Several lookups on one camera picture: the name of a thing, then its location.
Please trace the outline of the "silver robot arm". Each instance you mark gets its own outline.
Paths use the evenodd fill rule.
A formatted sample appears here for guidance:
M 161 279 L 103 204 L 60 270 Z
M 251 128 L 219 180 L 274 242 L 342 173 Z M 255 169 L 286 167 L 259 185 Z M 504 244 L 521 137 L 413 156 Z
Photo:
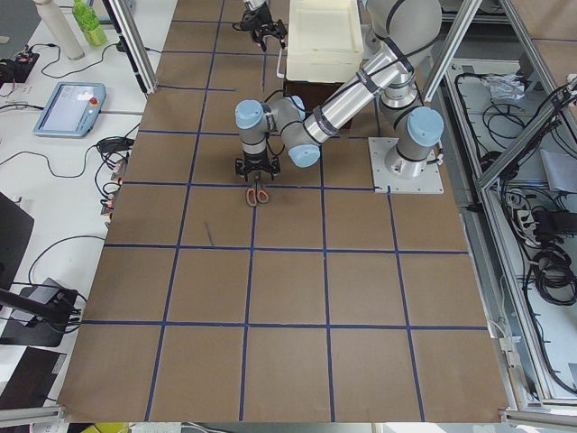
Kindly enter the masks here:
M 263 51 L 267 50 L 266 37 L 278 40 L 281 49 L 286 47 L 285 39 L 288 31 L 281 20 L 275 21 L 270 13 L 269 4 L 265 0 L 244 1 L 245 11 L 238 23 L 239 29 L 251 34 L 252 41 Z
M 441 5 L 436 1 L 367 1 L 364 6 L 371 17 L 374 52 L 321 106 L 308 112 L 298 97 L 270 103 L 245 99 L 237 104 L 235 122 L 243 149 L 235 161 L 238 176 L 280 173 L 278 157 L 268 152 L 272 133 L 280 135 L 296 166 L 314 165 L 322 143 L 373 101 L 399 134 L 385 158 L 389 172 L 410 179 L 411 170 L 425 167 L 428 154 L 441 140 L 444 120 L 419 102 L 415 69 L 440 31 Z

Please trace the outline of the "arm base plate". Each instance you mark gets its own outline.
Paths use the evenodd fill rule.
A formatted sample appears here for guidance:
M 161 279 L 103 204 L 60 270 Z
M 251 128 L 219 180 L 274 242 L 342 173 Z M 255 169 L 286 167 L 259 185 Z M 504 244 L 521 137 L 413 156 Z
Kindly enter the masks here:
M 433 148 L 422 161 L 408 161 L 398 154 L 398 138 L 370 137 L 373 189 L 376 193 L 440 195 L 444 193 Z

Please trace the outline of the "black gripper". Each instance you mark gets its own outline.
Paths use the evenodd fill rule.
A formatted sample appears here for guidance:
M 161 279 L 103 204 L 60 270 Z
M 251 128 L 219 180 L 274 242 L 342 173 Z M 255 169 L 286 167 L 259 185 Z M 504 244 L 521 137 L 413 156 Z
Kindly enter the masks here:
M 245 32 L 251 32 L 253 42 L 263 51 L 267 50 L 266 38 L 269 35 L 279 41 L 281 49 L 286 48 L 288 30 L 281 20 L 273 22 L 268 8 L 246 10 L 240 21 L 240 29 Z
M 266 152 L 261 152 L 258 154 L 245 153 L 242 158 L 235 159 L 235 173 L 237 176 L 248 181 L 249 174 L 255 171 L 265 171 L 274 180 L 280 174 L 279 158 L 270 157 Z

